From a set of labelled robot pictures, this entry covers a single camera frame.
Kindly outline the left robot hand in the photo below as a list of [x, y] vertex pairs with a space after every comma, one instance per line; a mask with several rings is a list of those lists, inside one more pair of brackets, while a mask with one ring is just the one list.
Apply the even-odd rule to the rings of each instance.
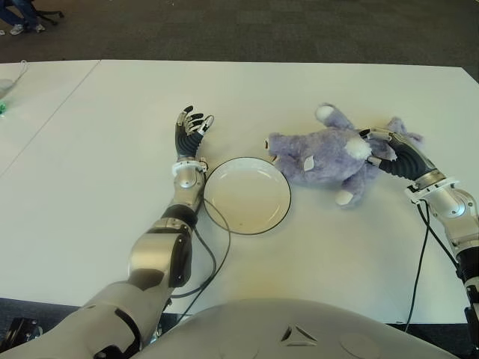
[[205, 116], [203, 113], [194, 113], [194, 107], [184, 108], [175, 125], [175, 149], [177, 160], [195, 159], [198, 148], [206, 132], [214, 123], [212, 114]]

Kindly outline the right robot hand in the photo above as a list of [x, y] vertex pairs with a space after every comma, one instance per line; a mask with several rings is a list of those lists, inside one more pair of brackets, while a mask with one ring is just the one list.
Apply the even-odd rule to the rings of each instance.
[[367, 162], [388, 174], [413, 181], [423, 188], [440, 182], [445, 175], [416, 147], [406, 135], [387, 129], [363, 129], [359, 132], [363, 139], [385, 141], [394, 151], [396, 158], [388, 160], [376, 155], [369, 156]]

